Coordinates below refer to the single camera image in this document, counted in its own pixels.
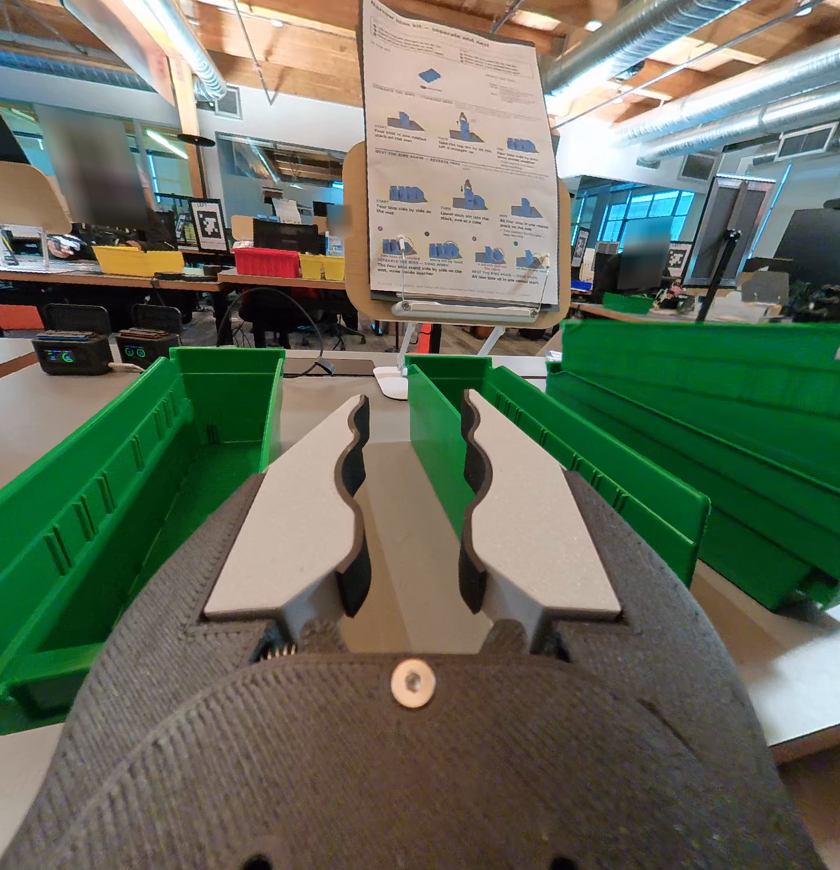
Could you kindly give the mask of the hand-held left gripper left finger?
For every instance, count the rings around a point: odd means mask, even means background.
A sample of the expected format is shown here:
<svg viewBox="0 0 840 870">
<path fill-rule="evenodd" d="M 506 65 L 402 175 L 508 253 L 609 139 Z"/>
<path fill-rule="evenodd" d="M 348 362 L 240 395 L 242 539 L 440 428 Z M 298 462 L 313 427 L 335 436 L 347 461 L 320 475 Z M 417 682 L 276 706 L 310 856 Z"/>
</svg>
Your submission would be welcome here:
<svg viewBox="0 0 840 870">
<path fill-rule="evenodd" d="M 356 494 L 369 398 L 349 397 L 265 471 L 203 609 L 216 623 L 273 619 L 298 641 L 314 619 L 355 617 L 372 569 Z"/>
</svg>

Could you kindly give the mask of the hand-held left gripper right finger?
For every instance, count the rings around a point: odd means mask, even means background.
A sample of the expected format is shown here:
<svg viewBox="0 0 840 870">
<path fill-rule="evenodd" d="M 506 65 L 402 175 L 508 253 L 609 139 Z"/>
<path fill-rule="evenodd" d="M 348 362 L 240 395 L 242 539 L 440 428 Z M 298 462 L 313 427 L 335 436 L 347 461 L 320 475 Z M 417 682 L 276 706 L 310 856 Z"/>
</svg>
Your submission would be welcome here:
<svg viewBox="0 0 840 870">
<path fill-rule="evenodd" d="M 559 619 L 615 622 L 622 604 L 564 467 L 475 389 L 461 400 L 459 589 L 469 610 L 520 625 L 530 649 Z"/>
</svg>

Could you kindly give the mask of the green plastic bin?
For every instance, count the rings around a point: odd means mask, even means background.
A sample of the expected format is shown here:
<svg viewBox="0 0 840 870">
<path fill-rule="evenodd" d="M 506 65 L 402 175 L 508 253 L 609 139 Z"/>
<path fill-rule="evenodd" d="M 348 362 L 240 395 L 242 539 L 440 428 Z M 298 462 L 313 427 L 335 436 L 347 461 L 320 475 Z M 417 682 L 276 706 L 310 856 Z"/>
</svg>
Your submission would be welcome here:
<svg viewBox="0 0 840 870">
<path fill-rule="evenodd" d="M 752 599 L 840 604 L 840 419 L 556 363 L 546 389 L 708 497 L 699 557 Z"/>
<path fill-rule="evenodd" d="M 0 736 L 66 718 L 144 585 L 277 457 L 285 360 L 174 349 L 0 490 Z"/>
<path fill-rule="evenodd" d="M 566 321 L 581 377 L 840 488 L 840 324 Z"/>
<path fill-rule="evenodd" d="M 457 537 L 474 496 L 464 478 L 461 401 L 475 390 L 578 473 L 691 586 L 710 512 L 706 495 L 490 358 L 410 354 L 406 364 L 411 443 Z"/>
</svg>

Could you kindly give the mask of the black office chair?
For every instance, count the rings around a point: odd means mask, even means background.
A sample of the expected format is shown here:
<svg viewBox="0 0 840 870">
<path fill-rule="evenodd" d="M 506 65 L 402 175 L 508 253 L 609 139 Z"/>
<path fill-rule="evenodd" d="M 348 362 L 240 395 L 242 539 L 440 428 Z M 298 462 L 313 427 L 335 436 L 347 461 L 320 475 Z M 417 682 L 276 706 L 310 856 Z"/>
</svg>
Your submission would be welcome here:
<svg viewBox="0 0 840 870">
<path fill-rule="evenodd" d="M 337 338 L 336 350 L 347 350 L 346 335 L 357 337 L 361 344 L 367 343 L 367 336 L 359 329 L 359 311 L 345 291 L 324 290 L 321 305 L 323 322 Z"/>
<path fill-rule="evenodd" d="M 248 288 L 239 298 L 239 317 L 251 324 L 252 346 L 267 347 L 271 332 L 275 346 L 291 349 L 290 335 L 310 325 L 306 309 L 290 293 L 274 287 Z"/>
</svg>

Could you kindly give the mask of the black battery charger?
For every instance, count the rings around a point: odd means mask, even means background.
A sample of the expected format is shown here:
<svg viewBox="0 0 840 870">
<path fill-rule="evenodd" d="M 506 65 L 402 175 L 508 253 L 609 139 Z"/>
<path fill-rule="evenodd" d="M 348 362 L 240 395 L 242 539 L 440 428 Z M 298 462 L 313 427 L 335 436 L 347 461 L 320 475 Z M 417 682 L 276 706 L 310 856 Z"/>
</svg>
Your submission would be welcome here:
<svg viewBox="0 0 840 870">
<path fill-rule="evenodd" d="M 115 341 L 123 364 L 148 368 L 159 358 L 168 358 L 181 345 L 182 315 L 171 306 L 136 304 L 131 309 L 131 326 L 116 333 Z"/>
<path fill-rule="evenodd" d="M 52 376 L 109 374 L 115 362 L 111 321 L 99 305 L 50 303 L 42 314 L 44 330 L 32 339 L 43 372 Z"/>
</svg>

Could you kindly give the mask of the red plastic bin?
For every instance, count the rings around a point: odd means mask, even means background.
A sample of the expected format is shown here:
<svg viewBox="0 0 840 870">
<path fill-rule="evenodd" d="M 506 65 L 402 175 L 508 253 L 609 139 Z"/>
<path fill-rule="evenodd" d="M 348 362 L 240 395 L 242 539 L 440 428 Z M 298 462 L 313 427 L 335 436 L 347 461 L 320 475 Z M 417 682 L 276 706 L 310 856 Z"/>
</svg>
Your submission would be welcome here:
<svg viewBox="0 0 840 870">
<path fill-rule="evenodd" d="M 301 278 L 299 253 L 290 250 L 244 247 L 234 248 L 236 273 L 250 277 Z"/>
</svg>

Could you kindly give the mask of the black monitor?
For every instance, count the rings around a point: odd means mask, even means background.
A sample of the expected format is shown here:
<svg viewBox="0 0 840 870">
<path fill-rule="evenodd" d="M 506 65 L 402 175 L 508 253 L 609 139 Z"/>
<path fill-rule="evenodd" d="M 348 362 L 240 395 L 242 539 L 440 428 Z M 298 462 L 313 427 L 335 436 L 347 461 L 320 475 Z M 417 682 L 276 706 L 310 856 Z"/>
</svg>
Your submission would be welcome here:
<svg viewBox="0 0 840 870">
<path fill-rule="evenodd" d="M 291 251 L 304 255 L 325 255 L 326 236 L 313 224 L 280 223 L 254 217 L 252 219 L 254 248 Z"/>
</svg>

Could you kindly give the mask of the yellow plastic bin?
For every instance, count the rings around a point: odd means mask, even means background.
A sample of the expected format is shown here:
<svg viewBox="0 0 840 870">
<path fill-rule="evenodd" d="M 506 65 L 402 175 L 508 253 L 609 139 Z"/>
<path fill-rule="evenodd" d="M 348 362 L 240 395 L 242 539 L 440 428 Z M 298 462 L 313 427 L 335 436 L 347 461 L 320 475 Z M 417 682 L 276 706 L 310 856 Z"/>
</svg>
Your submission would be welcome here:
<svg viewBox="0 0 840 870">
<path fill-rule="evenodd" d="M 92 251 L 105 274 L 153 278 L 179 274 L 185 262 L 180 251 L 143 251 L 132 246 L 93 245 Z"/>
</svg>

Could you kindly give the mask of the printed instruction sheet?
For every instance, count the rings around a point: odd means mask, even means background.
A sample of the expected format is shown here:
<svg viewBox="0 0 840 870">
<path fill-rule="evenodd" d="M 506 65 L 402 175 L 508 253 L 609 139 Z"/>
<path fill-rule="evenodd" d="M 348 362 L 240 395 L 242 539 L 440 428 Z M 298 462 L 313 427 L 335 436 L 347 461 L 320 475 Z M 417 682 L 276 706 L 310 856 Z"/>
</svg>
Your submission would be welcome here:
<svg viewBox="0 0 840 870">
<path fill-rule="evenodd" d="M 363 2 L 371 292 L 559 303 L 559 183 L 531 43 Z"/>
</svg>

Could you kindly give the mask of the large dark monitor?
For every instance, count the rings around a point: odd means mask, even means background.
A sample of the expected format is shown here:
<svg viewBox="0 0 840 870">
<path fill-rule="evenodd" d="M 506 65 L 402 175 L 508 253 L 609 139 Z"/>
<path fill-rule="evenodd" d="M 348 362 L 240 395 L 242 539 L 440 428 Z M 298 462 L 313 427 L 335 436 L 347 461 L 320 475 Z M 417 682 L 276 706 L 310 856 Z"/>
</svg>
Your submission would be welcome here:
<svg viewBox="0 0 840 870">
<path fill-rule="evenodd" d="M 775 258 L 787 261 L 792 283 L 840 285 L 840 210 L 796 210 Z"/>
</svg>

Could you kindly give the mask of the silver ventilation duct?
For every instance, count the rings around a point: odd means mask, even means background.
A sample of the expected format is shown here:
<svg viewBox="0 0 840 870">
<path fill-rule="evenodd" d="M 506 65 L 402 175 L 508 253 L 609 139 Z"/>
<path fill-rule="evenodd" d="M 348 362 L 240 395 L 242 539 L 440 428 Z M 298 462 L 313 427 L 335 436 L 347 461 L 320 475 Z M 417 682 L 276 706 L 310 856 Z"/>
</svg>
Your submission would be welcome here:
<svg viewBox="0 0 840 870">
<path fill-rule="evenodd" d="M 205 47 L 196 37 L 180 5 L 174 1 L 142 1 L 179 55 L 187 62 L 211 100 L 228 93 L 225 79 L 219 73 Z"/>
<path fill-rule="evenodd" d="M 743 1 L 631 2 L 578 46 L 548 58 L 542 68 L 544 93 L 591 90 L 742 5 Z"/>
<path fill-rule="evenodd" d="M 661 136 L 641 146 L 637 161 L 656 166 L 680 156 L 749 142 L 840 119 L 840 82 L 739 111 L 689 130 Z"/>
</svg>

